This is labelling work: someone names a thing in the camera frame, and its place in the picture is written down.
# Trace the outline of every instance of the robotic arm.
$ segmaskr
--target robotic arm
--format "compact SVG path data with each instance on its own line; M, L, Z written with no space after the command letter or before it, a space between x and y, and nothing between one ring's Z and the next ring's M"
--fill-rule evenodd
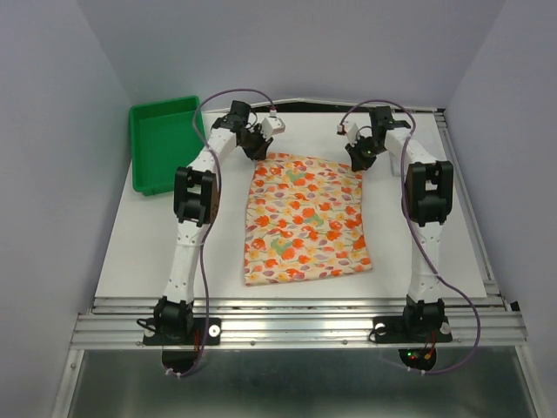
M261 124L248 125L251 112L247 103L233 101L230 112L213 124L208 145L220 164L237 146L242 147L249 159L265 159L273 136L285 131L285 124L276 117L276 111ZM218 212L216 170L217 163L206 147L189 166L176 170L174 213L178 218L178 237L174 260L163 297L155 306L153 318L147 320L156 341L161 341L162 336L166 343L171 340L180 344L191 333L193 280L199 251Z
M410 126L395 120L388 106L370 110L372 136L364 137L353 122L338 126L348 139L346 150L354 171L367 170L377 156L389 151L400 161ZM442 226L453 207L453 165L438 161L413 139L406 148L405 188L412 228L434 265L439 264ZM435 333L436 341L452 340L441 298L439 280L412 242L412 275L402 317L376 318L383 329L375 333L378 343L424 342Z

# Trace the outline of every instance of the white table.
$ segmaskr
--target white table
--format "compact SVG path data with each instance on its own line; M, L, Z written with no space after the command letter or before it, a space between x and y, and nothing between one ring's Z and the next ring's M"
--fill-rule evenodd
M206 113L205 131L221 116ZM272 152L288 152L350 164L346 139L336 135L341 114L284 113L286 133L275 138ZM405 118L397 114L396 118ZM433 114L415 115L415 138L436 158L446 159ZM351 120L369 125L365 113ZM373 268L369 272L313 282L245 287L243 277L245 204L254 163L237 149L223 164L223 192L216 225L205 249L209 291L226 299L405 298L410 281L411 237L400 210L399 178L391 174L387 153L365 173L362 215ZM98 283L98 298L159 298L171 270L177 221L172 193L145 197L134 192L131 168L125 182L111 241ZM470 297L486 297L486 271L473 234L466 227L460 198L443 230L440 271ZM205 295L200 273L195 293ZM444 297L458 297L443 288Z

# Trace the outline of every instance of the green tray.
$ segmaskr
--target green tray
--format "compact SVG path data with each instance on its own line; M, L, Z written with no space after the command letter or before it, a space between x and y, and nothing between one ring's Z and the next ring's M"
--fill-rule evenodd
M189 165L203 148L191 127L197 96L140 104L130 109L133 188L145 196L174 188L174 173ZM201 112L196 120L201 133Z

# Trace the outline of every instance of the floral cloth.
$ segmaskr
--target floral cloth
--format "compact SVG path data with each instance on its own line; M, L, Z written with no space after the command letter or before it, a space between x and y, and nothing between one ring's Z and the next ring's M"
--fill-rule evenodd
M349 165L270 153L247 204L245 284L323 279L369 270L360 202Z

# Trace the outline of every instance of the gray wall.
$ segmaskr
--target gray wall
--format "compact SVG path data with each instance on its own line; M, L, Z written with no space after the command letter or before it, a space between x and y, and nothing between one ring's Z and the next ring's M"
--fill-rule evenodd
M557 411L557 2L508 0L447 117L487 251Z
M249 86L447 106L504 0L78 2L134 104Z
M47 416L97 284L130 102L75 0L2 1L0 56L0 416Z

